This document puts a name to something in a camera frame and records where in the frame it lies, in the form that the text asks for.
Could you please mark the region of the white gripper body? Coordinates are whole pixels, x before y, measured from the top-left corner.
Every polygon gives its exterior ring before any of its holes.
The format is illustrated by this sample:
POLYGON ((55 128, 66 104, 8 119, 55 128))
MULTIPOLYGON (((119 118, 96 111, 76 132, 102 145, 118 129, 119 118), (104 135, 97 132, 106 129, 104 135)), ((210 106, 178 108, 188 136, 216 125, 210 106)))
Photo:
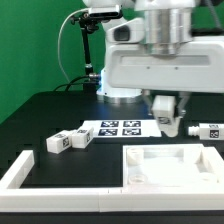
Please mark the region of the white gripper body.
POLYGON ((151 55, 140 44, 112 45, 105 69, 111 87, 224 93, 224 38, 195 38, 176 55, 151 55))

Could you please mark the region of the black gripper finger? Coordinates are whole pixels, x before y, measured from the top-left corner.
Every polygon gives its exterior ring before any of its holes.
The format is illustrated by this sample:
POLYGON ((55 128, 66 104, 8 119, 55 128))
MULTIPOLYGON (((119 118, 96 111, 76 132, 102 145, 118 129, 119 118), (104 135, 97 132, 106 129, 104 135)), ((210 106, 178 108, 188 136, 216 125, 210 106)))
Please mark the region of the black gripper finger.
POLYGON ((147 105, 148 114, 152 115, 153 114, 153 111, 152 111, 153 100, 152 100, 150 91, 143 89, 142 90, 142 98, 143 98, 143 101, 145 102, 145 104, 147 105))
POLYGON ((188 103, 191 97, 190 92, 180 92, 179 93, 179 102, 177 105, 178 116, 183 118, 186 114, 185 106, 188 103))

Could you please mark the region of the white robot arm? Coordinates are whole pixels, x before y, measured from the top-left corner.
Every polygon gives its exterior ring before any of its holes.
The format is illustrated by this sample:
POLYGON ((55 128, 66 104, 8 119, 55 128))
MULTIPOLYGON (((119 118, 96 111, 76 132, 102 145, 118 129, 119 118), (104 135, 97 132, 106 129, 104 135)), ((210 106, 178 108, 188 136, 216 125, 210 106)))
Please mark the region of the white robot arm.
POLYGON ((83 0, 103 21, 102 88, 110 98, 147 91, 153 115, 182 115, 190 95, 224 93, 224 36, 193 36, 191 15, 200 0, 83 0))

